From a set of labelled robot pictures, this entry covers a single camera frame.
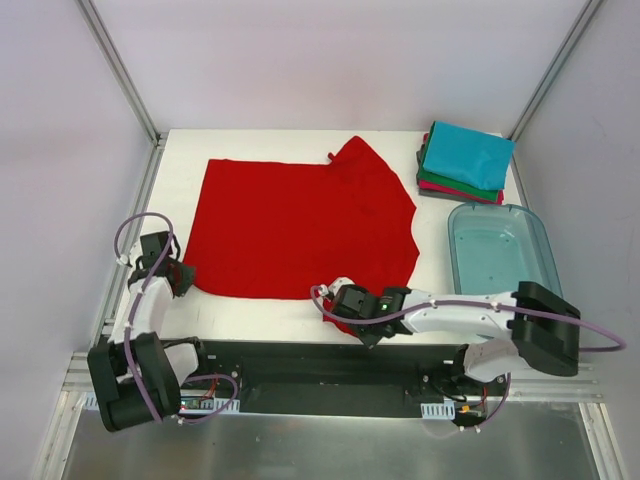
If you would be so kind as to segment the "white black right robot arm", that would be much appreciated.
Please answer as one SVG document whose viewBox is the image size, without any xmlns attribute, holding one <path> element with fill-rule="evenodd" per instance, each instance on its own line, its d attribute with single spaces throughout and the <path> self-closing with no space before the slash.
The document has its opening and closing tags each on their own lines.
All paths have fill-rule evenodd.
<svg viewBox="0 0 640 480">
<path fill-rule="evenodd" d="M 579 363 L 579 310 L 530 281 L 514 292 L 435 295 L 389 287 L 379 296 L 346 277 L 319 286 L 314 301 L 323 316 L 367 348 L 397 335 L 468 334 L 450 369 L 452 387 L 473 394 L 497 377 L 532 368 L 574 377 Z"/>
</svg>

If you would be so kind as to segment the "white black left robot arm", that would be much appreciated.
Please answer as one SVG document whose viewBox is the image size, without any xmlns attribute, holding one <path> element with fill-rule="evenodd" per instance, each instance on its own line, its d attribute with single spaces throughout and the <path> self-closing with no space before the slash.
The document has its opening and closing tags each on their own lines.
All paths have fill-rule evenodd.
<svg viewBox="0 0 640 480">
<path fill-rule="evenodd" d="M 199 389 L 211 377 L 212 367 L 198 356 L 195 338 L 159 338 L 171 302 L 189 290 L 195 269 L 179 261 L 179 243 L 168 231 L 142 236 L 140 246 L 124 315 L 87 358 L 101 419 L 110 432 L 176 414 L 181 383 Z"/>
</svg>

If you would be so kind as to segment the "red t-shirt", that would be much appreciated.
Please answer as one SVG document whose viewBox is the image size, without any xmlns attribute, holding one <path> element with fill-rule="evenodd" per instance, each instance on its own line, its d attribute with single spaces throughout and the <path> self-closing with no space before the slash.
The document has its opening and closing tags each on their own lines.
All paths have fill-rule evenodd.
<svg viewBox="0 0 640 480">
<path fill-rule="evenodd" d="M 414 273 L 416 210 L 359 136 L 323 164 L 212 158 L 184 261 L 208 300 L 306 300 L 339 277 L 380 295 Z"/>
</svg>

